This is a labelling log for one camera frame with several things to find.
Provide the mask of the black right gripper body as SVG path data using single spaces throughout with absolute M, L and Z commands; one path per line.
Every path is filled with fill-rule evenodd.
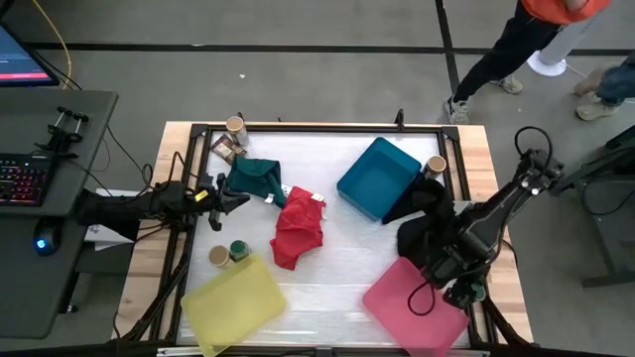
M 435 288 L 484 274 L 496 259 L 496 228 L 488 223 L 425 230 L 425 278 Z

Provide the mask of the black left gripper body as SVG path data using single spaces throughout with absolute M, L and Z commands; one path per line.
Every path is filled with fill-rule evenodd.
M 196 194 L 196 202 L 202 205 L 208 212 L 208 223 L 213 231 L 220 231 L 222 224 L 219 221 L 220 214 L 224 213 L 222 196 L 226 189 L 225 174 L 220 174 L 217 179 L 203 173 L 198 181 L 199 192 Z

